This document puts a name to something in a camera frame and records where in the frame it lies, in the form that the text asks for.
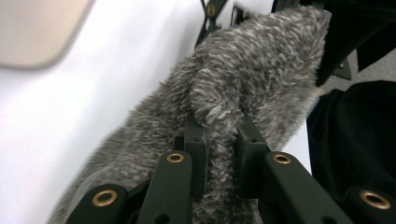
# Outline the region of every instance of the brass grommet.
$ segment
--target brass grommet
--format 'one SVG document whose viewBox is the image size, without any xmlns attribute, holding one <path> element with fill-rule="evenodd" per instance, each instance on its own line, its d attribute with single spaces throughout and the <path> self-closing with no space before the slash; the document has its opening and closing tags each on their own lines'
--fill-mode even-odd
<svg viewBox="0 0 396 224">
<path fill-rule="evenodd" d="M 172 153 L 166 159 L 172 163 L 177 163 L 183 161 L 184 156 L 178 153 Z"/>
<path fill-rule="evenodd" d="M 207 15 L 213 16 L 216 13 L 216 6 L 213 3 L 207 5 Z"/>
<path fill-rule="evenodd" d="M 289 164 L 291 163 L 291 159 L 285 155 L 282 154 L 276 154 L 274 156 L 274 161 L 282 163 L 282 164 Z"/>
<path fill-rule="evenodd" d="M 110 194 L 110 198 L 106 199 L 106 200 L 100 200 L 99 199 L 100 196 L 102 196 L 104 194 Z M 109 205 L 111 203 L 114 203 L 114 201 L 116 201 L 116 199 L 117 199 L 116 191 L 114 191 L 113 189 L 105 189 L 105 190 L 98 192 L 95 196 L 93 196 L 92 203 L 95 206 L 103 207 L 103 206 Z"/>
<path fill-rule="evenodd" d="M 365 203 L 370 204 L 372 207 L 390 209 L 390 202 L 379 194 L 369 190 L 362 190 L 360 196 Z"/>
</svg>

